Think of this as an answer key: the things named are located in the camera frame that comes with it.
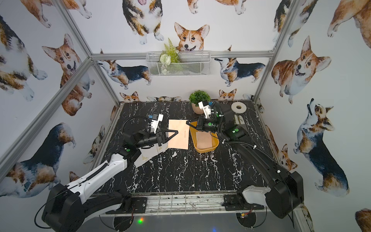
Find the pink paper sheet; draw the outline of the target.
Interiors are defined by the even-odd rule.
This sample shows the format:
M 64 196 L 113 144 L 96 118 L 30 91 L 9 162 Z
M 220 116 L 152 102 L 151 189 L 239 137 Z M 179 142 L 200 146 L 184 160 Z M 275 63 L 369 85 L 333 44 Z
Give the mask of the pink paper sheet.
M 178 134 L 168 142 L 168 148 L 188 150 L 189 126 L 186 120 L 170 119 L 168 129 L 178 131 Z
M 196 148 L 200 150 L 205 150 L 213 147 L 212 136 L 207 132 L 196 132 Z

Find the stationery sheet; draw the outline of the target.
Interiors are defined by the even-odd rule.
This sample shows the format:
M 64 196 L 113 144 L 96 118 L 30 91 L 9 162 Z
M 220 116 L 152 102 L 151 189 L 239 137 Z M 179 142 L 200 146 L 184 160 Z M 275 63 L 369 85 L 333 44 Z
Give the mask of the stationery sheet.
M 159 146 L 158 144 L 155 144 L 155 147 L 156 147 L 156 150 L 157 150 L 157 154 L 161 154 L 165 151 L 167 151 L 169 148 L 168 148 L 168 144 L 165 143 L 165 144 L 162 144 L 161 146 Z
M 147 161 L 151 160 L 153 157 L 158 155 L 157 149 L 155 147 L 151 147 L 149 149 L 141 148 L 140 152 L 141 154 L 139 155 L 138 159 L 134 162 L 134 165 L 137 168 L 144 165 Z

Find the yellow plastic storage box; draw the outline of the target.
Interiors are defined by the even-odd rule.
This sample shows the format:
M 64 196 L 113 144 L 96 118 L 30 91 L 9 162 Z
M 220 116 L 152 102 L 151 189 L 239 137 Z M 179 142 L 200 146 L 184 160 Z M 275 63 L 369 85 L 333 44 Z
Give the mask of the yellow plastic storage box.
M 215 133 L 203 132 L 196 130 L 197 122 L 191 122 L 190 134 L 196 151 L 200 154 L 214 151 L 218 145 L 219 140 Z

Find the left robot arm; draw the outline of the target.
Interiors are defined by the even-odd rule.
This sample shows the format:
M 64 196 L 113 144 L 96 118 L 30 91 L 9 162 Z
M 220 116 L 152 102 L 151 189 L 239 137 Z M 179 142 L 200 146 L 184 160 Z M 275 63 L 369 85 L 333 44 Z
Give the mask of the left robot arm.
M 109 160 L 83 177 L 67 185 L 57 184 L 50 190 L 46 203 L 40 208 L 42 221 L 55 232 L 75 232 L 91 218 L 109 211 L 123 209 L 133 213 L 135 206 L 131 194 L 123 189 L 96 198 L 91 196 L 109 179 L 133 166 L 142 148 L 162 146 L 177 134 L 177 130 L 169 129 L 125 134 Z

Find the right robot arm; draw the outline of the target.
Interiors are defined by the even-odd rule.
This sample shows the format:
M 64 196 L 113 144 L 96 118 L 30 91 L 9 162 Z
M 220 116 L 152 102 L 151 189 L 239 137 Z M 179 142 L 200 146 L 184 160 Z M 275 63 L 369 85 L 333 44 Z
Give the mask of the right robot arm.
M 244 156 L 261 174 L 268 185 L 263 194 L 265 204 L 278 218 L 284 218 L 304 201 L 303 178 L 298 172 L 289 172 L 281 167 L 270 155 L 259 149 L 245 126 L 236 124 L 233 117 L 225 115 L 206 119 L 205 116 L 186 121 L 196 130 L 215 132 L 218 140 L 230 145 Z

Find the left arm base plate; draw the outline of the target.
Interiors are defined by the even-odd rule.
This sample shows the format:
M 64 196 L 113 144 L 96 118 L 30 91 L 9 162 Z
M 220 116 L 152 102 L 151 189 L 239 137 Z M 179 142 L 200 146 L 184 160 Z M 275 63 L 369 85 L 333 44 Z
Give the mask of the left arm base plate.
M 134 197 L 130 200 L 125 201 L 119 209 L 108 211 L 106 212 L 106 214 L 142 214 L 146 212 L 146 205 L 146 197 Z

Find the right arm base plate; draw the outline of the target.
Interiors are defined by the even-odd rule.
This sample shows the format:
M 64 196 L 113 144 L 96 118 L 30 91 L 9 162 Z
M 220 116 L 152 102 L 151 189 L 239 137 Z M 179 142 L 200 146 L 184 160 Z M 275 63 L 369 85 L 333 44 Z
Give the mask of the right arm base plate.
M 226 211 L 250 211 L 265 209 L 265 206 L 248 203 L 239 194 L 224 195 L 223 199 L 224 201 L 222 206 L 225 208 Z

